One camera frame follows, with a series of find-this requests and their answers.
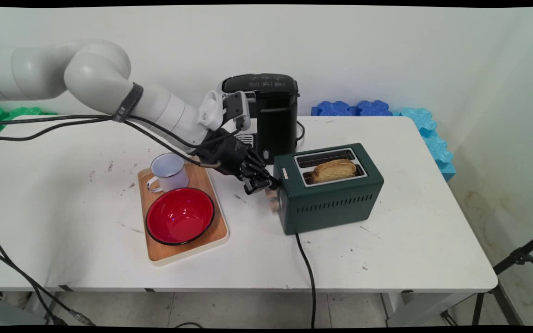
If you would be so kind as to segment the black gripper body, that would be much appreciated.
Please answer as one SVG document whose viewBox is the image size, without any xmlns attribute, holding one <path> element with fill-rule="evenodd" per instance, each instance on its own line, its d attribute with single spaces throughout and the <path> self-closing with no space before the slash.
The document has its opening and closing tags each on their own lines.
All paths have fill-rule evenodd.
<svg viewBox="0 0 533 333">
<path fill-rule="evenodd" d="M 221 137 L 225 138 L 211 145 L 204 145 Z M 200 148 L 200 161 L 210 165 L 220 163 L 216 171 L 223 175 L 237 177 L 237 179 L 240 178 L 240 166 L 243 163 L 248 163 L 248 150 L 253 150 L 224 129 L 210 130 L 202 144 L 204 146 Z"/>
</svg>

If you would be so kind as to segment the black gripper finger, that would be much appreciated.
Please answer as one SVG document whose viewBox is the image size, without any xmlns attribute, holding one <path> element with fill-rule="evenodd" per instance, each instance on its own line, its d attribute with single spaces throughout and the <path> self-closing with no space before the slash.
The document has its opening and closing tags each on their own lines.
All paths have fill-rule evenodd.
<svg viewBox="0 0 533 333">
<path fill-rule="evenodd" d="M 279 180 L 275 179 L 266 169 L 266 164 L 256 150 L 248 150 L 249 188 L 279 189 Z"/>
<path fill-rule="evenodd" d="M 269 172 L 262 165 L 243 163 L 240 166 L 240 180 L 248 195 L 270 186 Z"/>
</svg>

